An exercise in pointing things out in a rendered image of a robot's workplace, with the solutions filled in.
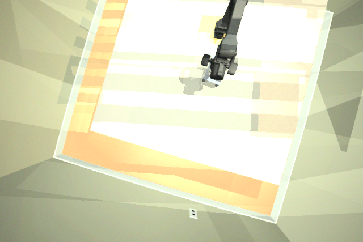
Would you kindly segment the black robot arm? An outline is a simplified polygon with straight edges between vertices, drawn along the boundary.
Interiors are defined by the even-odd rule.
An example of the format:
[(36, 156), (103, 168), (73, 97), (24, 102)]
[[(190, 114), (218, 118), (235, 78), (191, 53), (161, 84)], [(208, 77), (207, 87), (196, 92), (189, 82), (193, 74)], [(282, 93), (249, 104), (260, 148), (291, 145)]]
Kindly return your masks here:
[[(226, 67), (231, 65), (237, 55), (237, 34), (246, 4), (249, 0), (230, 0), (223, 18), (216, 21), (214, 38), (222, 39), (211, 66), (210, 79), (224, 80)], [(225, 33), (225, 37), (224, 36)], [(228, 61), (227, 59), (230, 59)]]

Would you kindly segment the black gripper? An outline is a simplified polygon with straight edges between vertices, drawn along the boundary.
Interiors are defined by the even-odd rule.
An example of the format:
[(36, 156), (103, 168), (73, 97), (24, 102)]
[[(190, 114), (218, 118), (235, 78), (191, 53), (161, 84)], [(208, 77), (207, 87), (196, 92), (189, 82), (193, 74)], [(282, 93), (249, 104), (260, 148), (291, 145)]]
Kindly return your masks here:
[[(210, 58), (211, 58), (211, 55), (205, 53), (201, 60), (201, 65), (208, 66), (208, 63), (210, 62), (211, 63), (210, 68), (211, 68), (211, 66), (214, 66), (214, 64), (215, 64), (215, 62), (213, 62), (214, 58), (211, 58), (211, 60), (210, 60)], [(230, 66), (227, 65), (227, 67), (226, 67), (226, 70), (228, 69), (227, 73), (230, 75), (234, 75), (237, 67), (238, 67), (238, 65), (236, 63), (232, 63)]]

